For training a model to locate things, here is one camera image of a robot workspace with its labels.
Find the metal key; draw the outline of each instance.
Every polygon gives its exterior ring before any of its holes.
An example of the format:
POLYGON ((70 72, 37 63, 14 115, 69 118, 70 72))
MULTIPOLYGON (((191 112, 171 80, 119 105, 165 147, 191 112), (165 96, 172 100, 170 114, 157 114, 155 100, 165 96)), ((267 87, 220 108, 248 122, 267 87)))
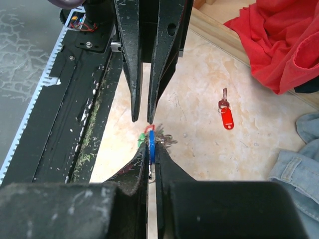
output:
POLYGON ((229 102, 227 101, 227 88, 224 88, 223 89, 223 98, 218 102, 218 107, 221 109, 221 108, 224 108, 224 107, 227 107, 229 108, 230 104, 229 102))

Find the keychain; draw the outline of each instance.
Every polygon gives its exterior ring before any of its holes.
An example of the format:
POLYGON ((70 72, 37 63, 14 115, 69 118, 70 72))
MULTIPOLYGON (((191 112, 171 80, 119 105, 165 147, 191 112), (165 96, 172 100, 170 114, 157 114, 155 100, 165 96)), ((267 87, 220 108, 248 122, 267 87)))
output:
POLYGON ((225 129, 233 129, 235 124, 230 110, 230 104, 227 101, 227 88, 223 89, 223 98, 218 102, 218 112, 221 113, 225 129))
POLYGON ((156 129, 155 125, 151 124, 145 128, 144 133, 140 134, 138 147, 140 147, 143 142, 149 146, 150 150, 149 183, 153 183, 155 182, 155 144, 163 144, 168 153, 170 153, 168 148, 171 147, 172 144, 177 143, 177 141, 174 140, 170 134, 164 134, 162 124, 156 129))

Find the denim fabric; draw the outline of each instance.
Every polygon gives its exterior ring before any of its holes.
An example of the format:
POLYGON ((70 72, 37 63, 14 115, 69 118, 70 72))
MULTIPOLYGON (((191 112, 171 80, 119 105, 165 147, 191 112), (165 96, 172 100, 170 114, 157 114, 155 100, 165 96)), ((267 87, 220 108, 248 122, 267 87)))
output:
POLYGON ((289 192, 309 238, 319 239, 319 113, 300 117, 297 132, 307 145, 281 151, 268 179, 289 192))

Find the bolt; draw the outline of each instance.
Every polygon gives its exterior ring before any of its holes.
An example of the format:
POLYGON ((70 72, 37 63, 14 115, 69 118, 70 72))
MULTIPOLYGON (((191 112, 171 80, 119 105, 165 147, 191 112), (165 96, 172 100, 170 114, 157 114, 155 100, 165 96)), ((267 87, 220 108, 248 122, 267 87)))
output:
POLYGON ((87 48, 91 48, 93 46, 93 44, 90 42, 90 41, 88 41, 87 43, 86 43, 86 47, 87 48))

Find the beige tile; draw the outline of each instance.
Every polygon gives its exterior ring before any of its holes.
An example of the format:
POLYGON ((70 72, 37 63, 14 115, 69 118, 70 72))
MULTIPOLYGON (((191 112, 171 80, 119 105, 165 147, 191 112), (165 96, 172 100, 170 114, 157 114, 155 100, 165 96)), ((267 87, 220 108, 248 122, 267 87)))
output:
MULTIPOLYGON (((91 182, 115 174, 137 150, 147 126, 150 65, 144 66, 140 118, 131 122, 130 94, 121 75, 91 182)), ((178 144, 172 159, 197 180, 265 180, 280 149, 297 151, 298 117, 315 111, 291 94, 277 96, 250 75, 250 69, 193 32, 184 57, 159 101, 155 124, 178 144), (228 89, 235 127, 226 130, 217 111, 228 89)), ((155 185, 150 185, 149 238, 156 238, 155 185)))

